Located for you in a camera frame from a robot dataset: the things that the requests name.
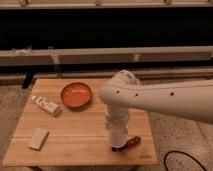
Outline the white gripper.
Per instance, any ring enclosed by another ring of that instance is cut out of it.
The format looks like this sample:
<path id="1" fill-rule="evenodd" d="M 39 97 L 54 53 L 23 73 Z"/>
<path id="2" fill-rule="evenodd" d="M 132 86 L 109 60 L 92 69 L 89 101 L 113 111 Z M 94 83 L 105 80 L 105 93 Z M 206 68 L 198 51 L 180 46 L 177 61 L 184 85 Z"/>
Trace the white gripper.
<path id="1" fill-rule="evenodd" d="M 128 108 L 107 106 L 105 111 L 105 125 L 107 129 L 126 131 L 130 118 Z"/>

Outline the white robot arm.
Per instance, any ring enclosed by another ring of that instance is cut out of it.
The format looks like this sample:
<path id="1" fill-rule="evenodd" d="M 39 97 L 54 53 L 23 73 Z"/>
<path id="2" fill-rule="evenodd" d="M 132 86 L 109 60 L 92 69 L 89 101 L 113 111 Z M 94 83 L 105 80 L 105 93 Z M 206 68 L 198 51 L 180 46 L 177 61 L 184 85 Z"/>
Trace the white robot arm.
<path id="1" fill-rule="evenodd" d="M 110 108 L 136 108 L 213 124 L 213 80 L 140 85 L 128 70 L 117 72 L 99 90 Z"/>

